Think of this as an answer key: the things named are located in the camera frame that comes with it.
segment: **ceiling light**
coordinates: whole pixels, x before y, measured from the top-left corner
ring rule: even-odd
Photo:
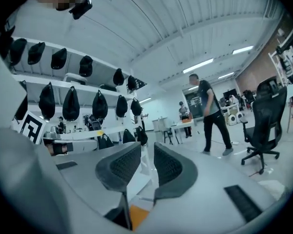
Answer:
[[[245,51],[249,51],[253,47],[254,46],[249,46],[249,47],[245,47],[245,48],[242,48],[242,49],[237,49],[237,50],[234,50],[232,54],[235,55],[235,54],[239,54],[239,53],[242,53],[242,52],[245,52]]]
[[[189,88],[188,90],[190,91],[190,90],[196,89],[196,88],[198,88],[198,87],[199,87],[199,86],[195,86],[195,87]]]
[[[147,98],[147,99],[144,99],[144,100],[140,101],[140,103],[145,102],[145,101],[148,101],[148,100],[150,100],[150,99],[151,99],[151,97],[149,97],[149,98]]]
[[[226,74],[226,75],[221,76],[221,77],[218,77],[218,79],[221,79],[221,78],[224,78],[224,77],[227,77],[227,76],[231,76],[231,75],[233,75],[233,74],[234,74],[234,72],[232,72],[232,73],[230,73],[230,74]]]
[[[197,65],[194,65],[194,66],[192,66],[192,67],[190,67],[190,68],[185,69],[183,72],[184,72],[184,74],[185,74],[185,73],[190,72],[190,71],[192,71],[192,70],[194,70],[194,69],[196,69],[196,68],[200,68],[200,67],[202,67],[202,66],[204,66],[204,65],[207,65],[207,64],[209,64],[209,63],[212,63],[213,61],[214,61],[214,58],[209,59],[209,60],[206,60],[206,61],[203,61],[203,62],[201,62],[201,63],[199,63],[199,64],[197,64]]]

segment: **black slot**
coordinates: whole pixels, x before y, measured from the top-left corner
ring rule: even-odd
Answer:
[[[252,221],[262,213],[257,205],[238,185],[225,187],[224,189],[246,222]]]
[[[65,163],[57,164],[57,168],[59,170],[63,170],[63,169],[66,169],[66,168],[69,168],[69,167],[72,167],[72,166],[76,166],[76,165],[77,165],[76,162],[68,161],[68,162],[65,162]]]

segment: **white floor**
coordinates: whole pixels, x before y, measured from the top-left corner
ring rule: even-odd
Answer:
[[[246,117],[249,121],[247,127],[252,127],[255,125],[253,113],[247,111]],[[287,131],[288,117],[289,117],[288,108],[285,109],[285,112],[282,117],[281,125],[283,129],[283,135],[281,140],[278,143],[278,146],[274,149],[277,152],[280,152],[280,157],[278,160],[274,158],[274,155],[264,155],[265,160],[265,170],[262,175],[258,173],[261,169],[261,163],[259,157],[253,157],[246,160],[245,165],[241,165],[241,159],[247,156],[246,148],[250,146],[249,143],[244,141],[243,135],[243,126],[241,123],[228,126],[228,131],[230,133],[231,141],[239,142],[238,145],[233,145],[234,151],[229,156],[222,156],[222,152],[225,149],[221,134],[217,126],[213,126],[212,130],[212,146],[211,146],[211,156],[216,156],[222,159],[224,162],[230,163],[232,166],[237,168],[239,171],[245,173],[250,178],[256,181],[264,180],[277,180],[282,185],[284,185],[289,191],[293,190],[293,122],[290,124],[289,133]],[[185,139],[183,137],[183,144],[180,144],[180,148],[191,150],[193,152],[202,152],[205,146],[205,136],[203,130],[203,122],[199,122],[196,129],[192,130],[192,137]],[[155,132],[147,132],[148,135],[148,151],[153,165],[154,158],[154,142],[164,142],[164,138]],[[158,187],[158,177],[156,169],[153,165],[152,171],[154,172],[153,176],[155,177],[155,183],[149,183],[140,193],[142,198],[153,198],[154,190]]]

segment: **brick wall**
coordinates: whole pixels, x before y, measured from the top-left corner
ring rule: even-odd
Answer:
[[[285,33],[283,37],[277,36],[279,28],[281,28]],[[254,61],[236,78],[236,82],[241,92],[247,89],[254,91],[260,82],[277,75],[276,69],[268,56],[268,53],[273,53],[276,46],[279,44],[277,39],[282,43],[292,29],[293,20],[287,13],[285,13],[266,46],[262,49]]]

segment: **white wall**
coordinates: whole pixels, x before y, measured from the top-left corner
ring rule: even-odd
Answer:
[[[179,102],[182,101],[187,106],[186,98],[181,89],[173,89],[171,91],[153,96],[152,100],[142,103],[143,114],[148,114],[148,118],[144,119],[146,130],[153,129],[153,120],[159,118],[168,118],[169,123],[178,122],[179,119]]]
[[[219,100],[221,97],[223,97],[223,93],[227,92],[231,89],[236,89],[235,81],[234,80],[227,80],[215,85],[212,85],[213,91],[216,95],[217,100]]]

